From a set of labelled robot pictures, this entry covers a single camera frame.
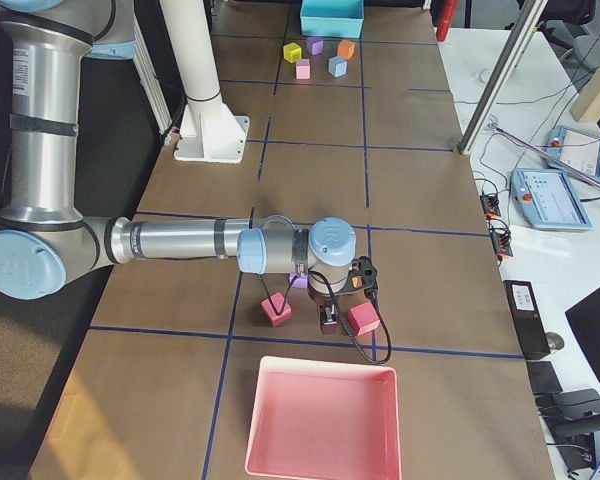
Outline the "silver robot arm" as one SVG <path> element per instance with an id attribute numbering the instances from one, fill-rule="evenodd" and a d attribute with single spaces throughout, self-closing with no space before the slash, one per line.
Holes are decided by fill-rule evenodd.
<path id="1" fill-rule="evenodd" d="M 356 235 L 328 217 L 310 228 L 283 216 L 133 222 L 86 217 L 74 205 L 83 58 L 130 59 L 130 1 L 4 1 L 13 43 L 11 196 L 0 211 L 0 292 L 32 300 L 104 266 L 132 260 L 235 259 L 244 273 L 303 277 L 321 329 L 346 320 Z"/>

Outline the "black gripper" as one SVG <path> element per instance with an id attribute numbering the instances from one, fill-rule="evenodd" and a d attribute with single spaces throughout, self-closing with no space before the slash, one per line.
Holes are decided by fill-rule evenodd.
<path id="1" fill-rule="evenodd" d="M 309 297 L 317 305 L 320 329 L 323 335 L 333 335 L 338 329 L 338 307 L 336 302 L 329 296 L 317 291 L 310 291 Z"/>

